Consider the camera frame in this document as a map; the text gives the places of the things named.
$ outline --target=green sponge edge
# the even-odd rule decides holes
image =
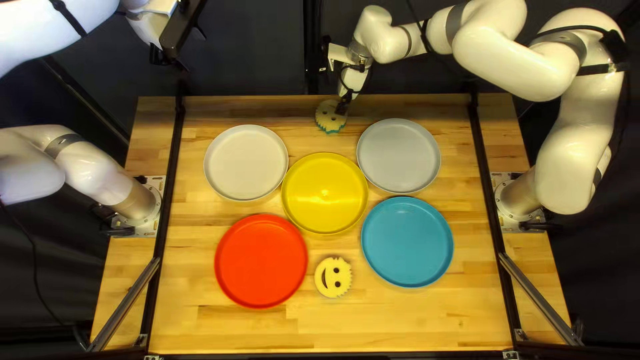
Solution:
[[[320,130],[324,131],[324,133],[326,133],[326,134],[339,133],[339,132],[340,132],[340,130],[342,130],[342,128],[343,128],[346,124],[347,124],[347,123],[345,122],[344,124],[340,125],[340,128],[339,128],[338,130],[329,130],[329,131],[327,131],[326,129],[323,129],[323,127],[322,127],[322,126],[320,126],[320,124],[318,124],[318,123],[316,122],[316,126],[317,126]]]

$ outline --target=white plate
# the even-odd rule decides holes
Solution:
[[[424,127],[405,119],[381,120],[358,141],[358,166],[375,186],[390,193],[424,189],[440,170],[440,149]]]
[[[289,155],[282,139],[258,125],[225,130],[209,145],[204,175],[222,197],[248,201],[266,196],[282,182]]]

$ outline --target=butcher block tabletop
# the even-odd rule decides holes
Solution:
[[[177,175],[164,248],[149,351],[157,354],[399,352],[502,350],[511,346],[466,105],[468,95],[361,95],[346,126],[327,135],[314,122],[316,106],[332,96],[187,97]],[[126,170],[165,175],[175,99],[140,97]],[[491,171],[529,168],[511,96],[481,94],[478,113]],[[335,152],[356,163],[362,132],[378,120],[410,119],[424,126],[442,153],[438,177],[412,196],[435,207],[453,234],[446,274],[424,288],[393,286],[367,264],[360,246],[364,217],[334,235],[303,232],[309,262],[300,289],[269,309],[241,307],[222,292],[214,274],[216,246],[248,215],[286,218],[280,189],[248,203],[221,198],[203,172],[207,147],[241,124],[273,130],[289,152],[289,167],[315,152]],[[369,184],[366,214],[392,197]],[[505,234],[507,253],[556,311],[568,313],[545,233]],[[93,321],[94,337],[149,262],[153,238],[112,238]],[[351,263],[351,289],[338,299],[317,292],[316,265],[328,256]],[[514,282],[522,329],[532,340],[561,340]],[[144,294],[107,348],[129,347],[140,333]]]

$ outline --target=plate rim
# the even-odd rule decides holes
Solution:
[[[307,226],[301,225],[291,215],[291,210],[289,209],[287,201],[285,200],[285,186],[286,186],[287,178],[288,178],[289,174],[294,174],[295,173],[295,167],[298,164],[302,164],[303,162],[310,161],[309,158],[311,158],[311,157],[322,158],[322,157],[325,157],[325,156],[334,157],[336,160],[339,160],[340,162],[345,163],[350,168],[352,168],[354,170],[354,172],[356,174],[358,174],[358,177],[360,178],[360,182],[363,185],[363,189],[364,189],[363,205],[362,205],[362,208],[360,210],[360,213],[359,213],[358,217],[356,219],[354,219],[354,221],[352,221],[352,223],[350,223],[349,225],[347,225],[345,227],[340,228],[337,231],[318,231],[318,230],[315,230],[315,229],[311,229],[311,228],[309,228]],[[284,209],[284,212],[287,215],[287,218],[289,218],[289,220],[295,226],[298,226],[299,228],[301,228],[303,230],[306,230],[306,231],[308,231],[310,233],[314,233],[314,234],[333,235],[333,234],[339,234],[339,233],[341,233],[343,231],[347,231],[348,229],[351,229],[364,216],[364,213],[367,211],[367,204],[368,204],[368,201],[369,201],[369,185],[367,184],[367,178],[362,173],[362,170],[360,169],[360,167],[357,164],[355,164],[353,161],[351,161],[349,158],[347,158],[346,156],[338,154],[336,152],[324,152],[324,151],[314,152],[312,154],[303,156],[302,158],[298,159],[295,163],[293,163],[293,165],[291,165],[291,168],[287,171],[284,179],[282,180],[282,191],[281,191],[281,194],[280,194],[280,198],[281,198],[281,201],[282,201],[282,208]]]
[[[397,282],[397,281],[392,281],[391,279],[389,279],[388,277],[382,275],[372,264],[371,261],[369,260],[369,257],[367,256],[367,252],[365,251],[365,245],[364,245],[364,232],[365,232],[365,228],[367,227],[367,220],[369,219],[369,216],[371,216],[374,211],[376,211],[376,208],[378,208],[381,204],[384,204],[385,202],[388,202],[390,200],[394,201],[394,202],[398,202],[400,200],[395,200],[395,199],[402,199],[405,201],[409,201],[409,202],[414,202],[416,204],[420,204],[421,206],[426,205],[426,211],[429,212],[431,210],[433,210],[435,213],[431,213],[432,215],[437,215],[436,217],[438,217],[438,221],[441,224],[445,225],[445,228],[447,229],[447,244],[449,245],[450,251],[447,252],[447,265],[444,266],[443,268],[441,268],[436,274],[436,277],[432,277],[429,278],[427,281],[422,281],[418,284],[411,284],[411,285],[407,285],[401,282]],[[364,223],[362,224],[362,229],[360,231],[360,248],[362,249],[362,254],[365,258],[365,260],[367,261],[367,264],[369,265],[369,267],[371,268],[371,270],[373,270],[373,272],[376,273],[376,275],[380,276],[384,281],[387,281],[389,284],[394,285],[394,286],[399,286],[401,288],[423,288],[425,286],[429,286],[431,284],[433,284],[434,282],[437,282],[438,280],[440,280],[440,278],[442,276],[444,276],[444,274],[447,273],[447,270],[449,269],[449,267],[451,266],[451,263],[453,262],[453,253],[454,253],[454,249],[455,249],[455,243],[453,241],[453,232],[451,231],[451,227],[449,226],[449,223],[447,222],[447,220],[442,216],[442,214],[436,209],[434,208],[432,205],[430,205],[429,203],[427,203],[424,200],[415,198],[415,197],[409,197],[409,196],[395,196],[395,197],[390,197],[388,199],[385,199],[379,203],[377,203],[377,205],[375,205],[369,212],[369,214],[367,214],[367,218],[365,218]]]
[[[253,304],[250,304],[249,302],[245,302],[245,301],[238,301],[238,297],[235,295],[231,295],[231,291],[228,290],[228,286],[223,285],[225,282],[222,281],[222,277],[218,276],[219,273],[219,261],[218,261],[218,249],[220,249],[220,245],[223,244],[223,241],[226,243],[228,242],[228,236],[227,234],[230,235],[231,230],[238,230],[238,228],[249,225],[249,224],[245,224],[247,222],[254,222],[254,221],[269,221],[272,224],[277,224],[284,227],[288,227],[289,229],[287,229],[288,231],[293,230],[297,235],[298,238],[300,239],[300,243],[302,244],[302,247],[304,249],[303,251],[303,255],[304,255],[304,270],[302,271],[301,275],[300,275],[300,279],[298,280],[298,284],[295,286],[295,288],[291,291],[290,294],[288,294],[285,298],[283,298],[281,301],[278,302],[273,302],[273,303],[269,303],[266,305],[261,305],[261,306],[255,306]],[[222,235],[222,238],[220,238],[220,241],[218,242],[218,244],[216,245],[216,252],[214,254],[214,264],[213,264],[213,271],[214,271],[214,276],[216,278],[216,282],[218,283],[218,286],[220,287],[220,290],[222,290],[222,292],[225,294],[225,296],[227,296],[227,298],[229,298],[231,301],[233,301],[234,303],[243,306],[243,307],[247,307],[249,309],[268,309],[270,307],[274,307],[277,305],[280,305],[282,303],[284,303],[285,301],[289,300],[299,289],[300,286],[302,286],[302,283],[305,280],[305,276],[307,274],[307,270],[309,268],[309,249],[307,247],[307,243],[305,241],[304,236],[302,236],[302,234],[300,233],[300,231],[298,230],[297,227],[295,227],[292,223],[290,223],[289,221],[287,221],[287,219],[284,219],[278,215],[273,215],[273,214],[255,214],[255,215],[249,215],[247,217],[244,217],[240,220],[238,220],[237,222],[235,222],[233,225],[231,225],[231,227],[229,227],[227,229],[227,231],[225,231],[225,233]]]
[[[436,171],[435,171],[435,174],[433,175],[433,177],[428,182],[426,182],[426,184],[424,186],[421,186],[420,188],[417,188],[415,190],[410,190],[408,192],[397,192],[397,191],[393,191],[393,190],[390,190],[390,189],[387,189],[387,188],[384,188],[384,187],[380,186],[378,183],[374,182],[367,175],[367,172],[362,168],[362,166],[360,164],[360,146],[362,144],[362,139],[370,131],[370,129],[372,129],[372,128],[375,129],[376,127],[384,126],[385,124],[388,124],[389,122],[400,123],[397,120],[401,120],[400,122],[404,122],[404,124],[406,126],[408,126],[408,127],[417,129],[418,131],[420,131],[422,133],[422,135],[424,135],[427,138],[427,141],[433,143],[435,145],[435,149],[436,149],[435,152],[437,153],[437,158],[438,158],[438,167],[436,168]],[[358,167],[360,167],[360,170],[362,170],[362,174],[367,178],[367,180],[371,184],[373,184],[373,186],[379,188],[380,190],[386,191],[388,193],[396,194],[396,195],[408,195],[408,194],[417,193],[419,191],[424,190],[427,186],[431,185],[431,183],[433,183],[433,181],[438,177],[438,174],[440,173],[440,168],[442,167],[442,153],[440,152],[440,146],[438,145],[438,142],[436,141],[436,139],[433,137],[433,134],[431,134],[429,132],[429,130],[425,129],[424,126],[416,123],[415,121],[412,121],[412,120],[409,120],[409,119],[396,118],[396,117],[376,121],[373,124],[369,125],[367,127],[367,129],[365,129],[365,131],[362,132],[362,134],[358,138],[358,145],[356,146],[356,160],[358,162]]]
[[[265,133],[269,136],[275,137],[275,139],[278,140],[278,144],[280,145],[281,149],[284,150],[284,158],[285,158],[285,164],[284,164],[284,171],[282,172],[282,175],[280,176],[280,180],[278,181],[278,183],[272,187],[272,189],[270,189],[268,192],[258,196],[258,197],[252,197],[251,199],[238,199],[238,198],[234,198],[231,196],[228,196],[227,194],[223,193],[220,189],[217,189],[212,181],[209,179],[209,176],[207,175],[207,160],[212,156],[211,154],[213,153],[215,147],[219,146],[220,143],[222,141],[224,141],[225,138],[227,138],[229,135],[231,135],[232,133],[238,133],[243,131],[243,129],[247,129],[251,128],[254,130],[257,130],[261,133]],[[236,202],[247,202],[247,201],[253,201],[253,200],[258,200],[261,199],[267,195],[269,195],[270,193],[274,192],[278,186],[280,186],[280,184],[282,184],[282,181],[284,180],[285,175],[287,174],[287,170],[289,169],[289,150],[287,149],[287,146],[284,144],[284,141],[282,140],[282,138],[280,138],[280,136],[278,134],[276,134],[273,130],[271,130],[268,127],[262,126],[262,125],[256,125],[256,124],[242,124],[242,125],[236,125],[236,126],[232,126],[224,131],[222,131],[220,134],[216,135],[215,138],[213,138],[213,140],[211,140],[211,143],[209,144],[209,146],[207,147],[207,150],[205,151],[204,157],[202,159],[202,170],[204,173],[204,177],[207,180],[207,184],[209,184],[209,186],[213,189],[213,191],[215,191],[219,196],[223,197],[224,199],[227,200],[231,200],[231,201],[236,201]]]

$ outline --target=red plate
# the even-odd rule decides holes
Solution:
[[[216,249],[214,267],[222,291],[253,309],[276,306],[302,284],[307,246],[298,229],[275,215],[236,222]]]

